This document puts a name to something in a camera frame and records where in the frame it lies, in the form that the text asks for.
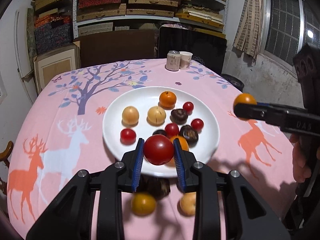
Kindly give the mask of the person's right hand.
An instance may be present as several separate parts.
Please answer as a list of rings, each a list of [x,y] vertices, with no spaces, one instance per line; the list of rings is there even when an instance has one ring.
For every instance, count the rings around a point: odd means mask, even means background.
[[[296,134],[291,134],[289,141],[293,144],[293,177],[296,182],[303,183],[307,178],[311,177],[311,169],[306,165],[306,157],[304,156],[300,147],[299,136]]]

